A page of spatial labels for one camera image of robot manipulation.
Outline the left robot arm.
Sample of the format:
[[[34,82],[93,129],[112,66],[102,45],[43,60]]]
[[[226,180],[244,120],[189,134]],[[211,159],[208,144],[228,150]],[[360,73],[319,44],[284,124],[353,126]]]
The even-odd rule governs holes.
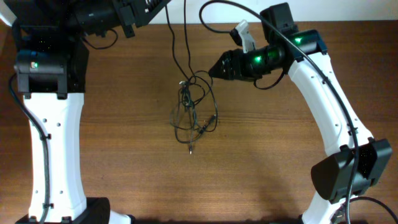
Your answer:
[[[121,27],[126,37],[167,5],[163,1],[1,2],[16,43],[12,97],[28,117],[33,193],[21,223],[133,223],[105,197],[86,197],[80,172],[80,118],[91,45]]]

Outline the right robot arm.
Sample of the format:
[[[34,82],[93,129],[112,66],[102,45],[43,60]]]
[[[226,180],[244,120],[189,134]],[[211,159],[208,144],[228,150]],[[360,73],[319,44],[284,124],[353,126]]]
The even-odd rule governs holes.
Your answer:
[[[318,125],[326,158],[311,169],[315,195],[299,223],[349,222],[351,202],[365,198],[392,156],[388,140],[374,139],[345,96],[317,30],[298,29],[290,7],[282,3],[257,15],[267,46],[261,49],[241,21],[229,34],[238,48],[226,51],[209,75],[257,82],[281,69],[302,93]]]

